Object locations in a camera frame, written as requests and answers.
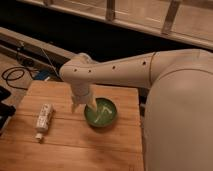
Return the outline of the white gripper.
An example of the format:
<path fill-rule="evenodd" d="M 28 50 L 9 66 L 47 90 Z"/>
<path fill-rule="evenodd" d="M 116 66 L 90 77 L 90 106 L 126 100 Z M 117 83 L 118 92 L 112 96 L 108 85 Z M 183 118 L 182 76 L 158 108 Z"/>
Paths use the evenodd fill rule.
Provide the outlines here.
<path fill-rule="evenodd" d="M 93 92 L 89 84 L 87 83 L 72 84 L 71 90 L 72 90 L 72 101 L 74 103 L 71 106 L 72 114 L 75 113 L 75 110 L 80 104 L 87 104 L 93 111 L 97 110 L 97 102 L 93 98 Z"/>

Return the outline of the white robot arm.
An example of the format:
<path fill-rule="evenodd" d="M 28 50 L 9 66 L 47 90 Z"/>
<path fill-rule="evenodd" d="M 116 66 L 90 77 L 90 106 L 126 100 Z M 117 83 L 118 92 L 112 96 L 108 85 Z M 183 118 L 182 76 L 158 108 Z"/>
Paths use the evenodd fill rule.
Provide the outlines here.
<path fill-rule="evenodd" d="M 146 171 L 213 171 L 213 52 L 158 51 L 107 62 L 79 53 L 59 74 L 71 85 L 74 106 L 95 105 L 92 84 L 149 90 Z"/>

